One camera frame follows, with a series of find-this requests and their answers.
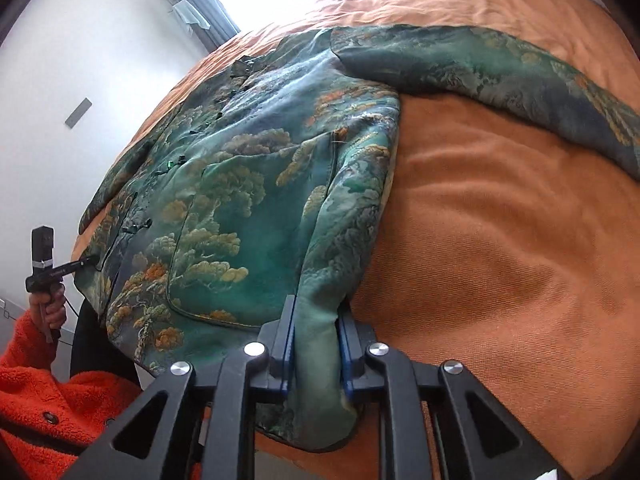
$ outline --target jacket button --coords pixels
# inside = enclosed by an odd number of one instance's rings
[[[44,412],[42,416],[49,424],[57,424],[59,422],[58,418],[51,412]]]

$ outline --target black cable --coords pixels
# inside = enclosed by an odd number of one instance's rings
[[[76,310],[73,308],[73,306],[71,305],[71,303],[69,303],[69,300],[67,298],[65,298],[65,303],[68,304],[69,308],[71,308],[71,310],[74,311],[74,314],[76,314],[76,317],[78,316],[78,313],[76,312]]]

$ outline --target black pants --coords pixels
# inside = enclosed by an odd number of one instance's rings
[[[69,376],[93,371],[110,372],[140,386],[133,361],[110,343],[95,310],[84,300],[74,333]]]

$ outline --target orange bedsheet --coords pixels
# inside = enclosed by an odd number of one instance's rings
[[[640,63],[590,0],[322,0],[230,40],[132,142],[208,76],[290,32],[481,25],[583,71],[640,112]],[[402,96],[396,176],[359,319],[412,358],[463,360],[575,478],[609,465],[640,417],[640,190],[612,163],[465,98]],[[78,238],[84,249],[101,216]],[[324,455],[258,445],[327,479],[376,477],[372,415]]]

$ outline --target person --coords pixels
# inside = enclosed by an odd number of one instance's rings
[[[50,294],[31,294],[0,358],[2,478],[13,471],[16,478],[59,479],[140,394],[133,362],[110,344],[86,301],[76,324],[70,379],[60,383],[53,376],[61,343],[47,343],[43,326],[62,327],[65,301],[62,284],[52,286]],[[48,305],[44,320],[41,304]]]

